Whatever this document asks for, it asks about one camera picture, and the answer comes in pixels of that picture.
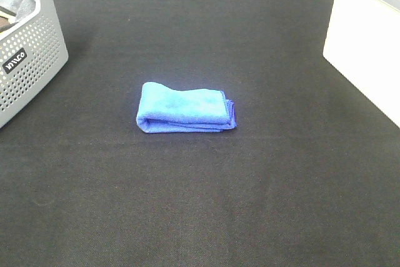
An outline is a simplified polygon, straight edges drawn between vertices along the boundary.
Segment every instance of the table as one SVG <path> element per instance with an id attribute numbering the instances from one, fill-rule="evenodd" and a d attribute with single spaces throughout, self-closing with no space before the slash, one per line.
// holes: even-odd
<path id="1" fill-rule="evenodd" d="M 69 62 L 0 130 L 1 266 L 395 266 L 400 131 L 322 56 L 333 0 L 54 0 Z M 144 134 L 141 85 L 238 127 Z"/>

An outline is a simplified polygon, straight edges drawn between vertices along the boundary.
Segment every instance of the microfiber cloth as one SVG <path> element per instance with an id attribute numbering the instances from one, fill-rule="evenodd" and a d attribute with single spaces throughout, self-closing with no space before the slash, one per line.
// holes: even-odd
<path id="1" fill-rule="evenodd" d="M 236 127 L 234 103 L 222 91 L 176 91 L 145 83 L 136 116 L 145 133 L 218 132 Z"/>

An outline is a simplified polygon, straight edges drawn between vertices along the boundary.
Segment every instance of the black label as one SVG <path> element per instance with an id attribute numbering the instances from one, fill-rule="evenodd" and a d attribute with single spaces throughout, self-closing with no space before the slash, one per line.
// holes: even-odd
<path id="1" fill-rule="evenodd" d="M 25 52 L 25 49 L 21 48 L 15 55 L 9 58 L 9 60 L 2 65 L 4 71 L 9 74 L 12 70 L 15 69 L 16 66 L 18 66 L 23 60 L 26 59 L 26 56 L 27 54 Z"/>

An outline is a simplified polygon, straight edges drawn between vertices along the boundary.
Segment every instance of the blue microfiber cloth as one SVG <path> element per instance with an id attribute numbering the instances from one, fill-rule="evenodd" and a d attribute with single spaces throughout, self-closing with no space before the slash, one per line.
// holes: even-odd
<path id="1" fill-rule="evenodd" d="M 137 125 L 145 133 L 218 132 L 236 127 L 234 103 L 222 91 L 176 91 L 158 83 L 142 87 Z"/>

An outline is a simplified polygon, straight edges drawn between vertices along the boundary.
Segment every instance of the folded towel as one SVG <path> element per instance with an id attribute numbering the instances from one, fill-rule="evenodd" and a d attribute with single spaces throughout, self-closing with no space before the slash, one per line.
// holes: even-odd
<path id="1" fill-rule="evenodd" d="M 176 91 L 145 83 L 136 116 L 145 133 L 218 132 L 236 127 L 234 103 L 222 91 Z"/>

